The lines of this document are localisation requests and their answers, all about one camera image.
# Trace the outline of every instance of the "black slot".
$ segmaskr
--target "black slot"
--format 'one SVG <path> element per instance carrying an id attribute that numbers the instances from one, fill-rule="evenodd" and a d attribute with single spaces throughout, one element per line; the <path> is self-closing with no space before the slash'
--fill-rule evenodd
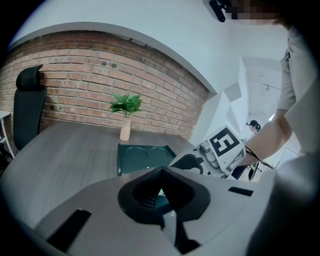
<path id="1" fill-rule="evenodd" d="M 179 168 L 182 170 L 191 170 L 192 168 L 197 168 L 202 175 L 204 169 L 201 166 L 203 159 L 201 157 L 196 157 L 194 154 L 186 154 L 181 157 L 178 161 L 171 165 L 171 167 Z"/>
<path id="2" fill-rule="evenodd" d="M 66 252 L 83 228 L 91 212 L 76 210 L 47 240 L 49 244 L 62 252 Z"/>
<path id="3" fill-rule="evenodd" d="M 197 241 L 188 239 L 183 223 L 178 219 L 176 222 L 174 246 L 179 250 L 181 254 L 187 254 L 200 246 Z"/>
<path id="4" fill-rule="evenodd" d="M 251 195 L 253 193 L 252 190 L 239 188 L 239 187 L 235 187 L 235 186 L 230 187 L 228 189 L 228 191 L 233 192 L 233 193 L 237 193 L 237 194 L 240 194 L 240 195 L 244 195 L 244 196 L 247 196 L 247 197 L 251 197 Z"/>

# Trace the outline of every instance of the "white shirt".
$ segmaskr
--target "white shirt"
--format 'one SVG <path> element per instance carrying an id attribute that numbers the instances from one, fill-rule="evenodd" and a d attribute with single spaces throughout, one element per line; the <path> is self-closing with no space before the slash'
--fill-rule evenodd
<path id="1" fill-rule="evenodd" d="M 252 133 L 250 136 L 249 136 L 249 138 L 248 138 L 248 140 L 250 140 L 253 136 L 255 136 L 256 135 L 256 133 Z"/>
<path id="2" fill-rule="evenodd" d="M 304 153 L 319 150 L 320 76 L 318 65 L 304 37 L 295 27 L 288 33 L 288 49 L 282 65 L 282 91 L 278 109 L 287 110 L 285 118 Z"/>

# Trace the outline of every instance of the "dark green tray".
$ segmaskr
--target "dark green tray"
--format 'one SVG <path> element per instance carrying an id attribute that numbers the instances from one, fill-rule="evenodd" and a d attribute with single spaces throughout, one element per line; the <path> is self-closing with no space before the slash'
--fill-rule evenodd
<path id="1" fill-rule="evenodd" d="M 118 144 L 118 175 L 157 166 L 169 166 L 177 155 L 169 146 Z"/>

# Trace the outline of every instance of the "headrest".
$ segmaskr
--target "headrest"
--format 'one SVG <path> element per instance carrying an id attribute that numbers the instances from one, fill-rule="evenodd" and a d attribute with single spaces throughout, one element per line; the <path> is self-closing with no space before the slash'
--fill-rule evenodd
<path id="1" fill-rule="evenodd" d="M 39 84 L 39 69 L 43 65 L 28 67 L 20 72 L 16 78 L 16 87 L 21 91 L 38 91 L 42 88 Z"/>

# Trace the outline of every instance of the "green plant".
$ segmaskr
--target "green plant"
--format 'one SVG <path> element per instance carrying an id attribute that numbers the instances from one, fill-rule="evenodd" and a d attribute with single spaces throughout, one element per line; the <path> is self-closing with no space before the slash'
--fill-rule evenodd
<path id="1" fill-rule="evenodd" d="M 142 99 L 140 99 L 141 95 L 119 95 L 114 94 L 113 97 L 115 98 L 116 102 L 110 102 L 112 109 L 111 113 L 114 112 L 123 112 L 124 119 L 128 120 L 130 116 L 132 116 L 135 112 L 142 112 L 140 110 Z"/>

